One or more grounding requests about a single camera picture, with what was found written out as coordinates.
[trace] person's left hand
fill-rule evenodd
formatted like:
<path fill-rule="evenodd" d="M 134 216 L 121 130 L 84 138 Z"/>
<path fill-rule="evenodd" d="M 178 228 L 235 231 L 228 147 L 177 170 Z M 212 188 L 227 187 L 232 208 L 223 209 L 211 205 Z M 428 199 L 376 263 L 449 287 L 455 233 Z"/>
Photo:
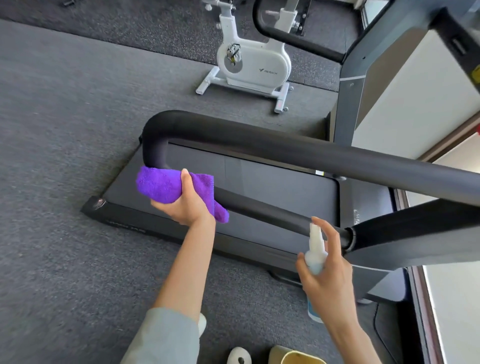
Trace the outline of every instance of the person's left hand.
<path fill-rule="evenodd" d="M 153 207 L 165 212 L 180 225 L 192 226 L 197 221 L 212 221 L 215 218 L 210 214 L 205 202 L 193 187 L 192 176 L 184 168 L 181 171 L 181 196 L 171 204 L 162 204 L 150 200 Z"/>

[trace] hand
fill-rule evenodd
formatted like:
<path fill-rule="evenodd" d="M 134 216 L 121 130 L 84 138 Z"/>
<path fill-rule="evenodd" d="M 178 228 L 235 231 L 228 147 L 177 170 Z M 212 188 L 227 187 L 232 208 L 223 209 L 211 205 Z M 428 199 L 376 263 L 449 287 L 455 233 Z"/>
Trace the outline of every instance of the hand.
<path fill-rule="evenodd" d="M 296 267 L 315 312 L 327 329 L 343 331 L 358 326 L 355 296 L 353 294 L 352 266 L 342 257 L 340 235 L 325 220 L 312 217 L 312 222 L 325 232 L 328 256 L 324 268 L 314 276 L 305 263 L 305 255 L 299 253 Z"/>
<path fill-rule="evenodd" d="M 180 225 L 192 226 L 197 221 L 212 220 L 215 218 L 210 214 L 205 202 L 193 188 L 192 176 L 184 168 L 181 171 L 181 196 L 171 204 L 162 204 L 150 200 L 153 207 L 165 212 Z"/>

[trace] exercise bike leg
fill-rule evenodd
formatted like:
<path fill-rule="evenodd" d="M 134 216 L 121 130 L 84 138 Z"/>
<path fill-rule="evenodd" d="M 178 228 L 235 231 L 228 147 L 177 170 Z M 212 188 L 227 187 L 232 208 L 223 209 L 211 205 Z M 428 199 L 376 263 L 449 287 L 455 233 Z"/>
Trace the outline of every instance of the exercise bike leg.
<path fill-rule="evenodd" d="M 210 70 L 208 75 L 204 78 L 200 86 L 197 87 L 195 92 L 199 95 L 203 95 L 207 87 L 209 87 L 210 84 L 212 83 L 212 79 L 216 77 L 216 74 L 218 73 L 218 71 L 220 71 L 220 68 L 218 66 L 214 66 Z"/>
<path fill-rule="evenodd" d="M 285 82 L 280 88 L 280 91 L 278 91 L 278 94 L 276 97 L 275 110 L 274 110 L 277 114 L 281 114 L 284 111 L 288 111 L 288 108 L 285 107 L 285 100 L 287 99 L 287 93 L 289 88 L 290 88 L 290 83 Z"/>

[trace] forearm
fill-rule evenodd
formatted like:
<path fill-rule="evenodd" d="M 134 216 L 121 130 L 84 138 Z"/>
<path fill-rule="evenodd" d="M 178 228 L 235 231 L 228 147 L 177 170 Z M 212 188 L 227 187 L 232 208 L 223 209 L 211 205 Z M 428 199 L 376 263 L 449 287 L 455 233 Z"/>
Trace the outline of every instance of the forearm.
<path fill-rule="evenodd" d="M 189 228 L 154 307 L 166 307 L 198 322 L 215 237 L 213 217 Z"/>
<path fill-rule="evenodd" d="M 328 331 L 345 364 L 382 364 L 372 341 L 358 323 Z"/>

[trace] white exercise bike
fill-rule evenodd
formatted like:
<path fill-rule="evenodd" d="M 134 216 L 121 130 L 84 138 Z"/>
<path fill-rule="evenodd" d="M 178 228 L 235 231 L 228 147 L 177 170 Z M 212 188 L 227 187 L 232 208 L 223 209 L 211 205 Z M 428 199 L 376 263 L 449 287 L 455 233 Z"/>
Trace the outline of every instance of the white exercise bike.
<path fill-rule="evenodd" d="M 239 38 L 231 3 L 220 0 L 202 2 L 207 10 L 211 10 L 212 6 L 220 8 L 220 23 L 216 27 L 222 30 L 223 42 L 216 54 L 218 65 L 198 86 L 197 94 L 203 95 L 210 84 L 216 84 L 275 98 L 275 112 L 280 114 L 288 111 L 285 99 L 293 87 L 286 82 L 292 65 L 285 52 L 285 44 L 274 39 L 263 43 Z M 290 32 L 296 25 L 297 11 L 294 7 L 291 11 L 281 9 L 279 12 L 265 13 L 274 16 L 277 19 L 275 28 L 284 32 Z"/>

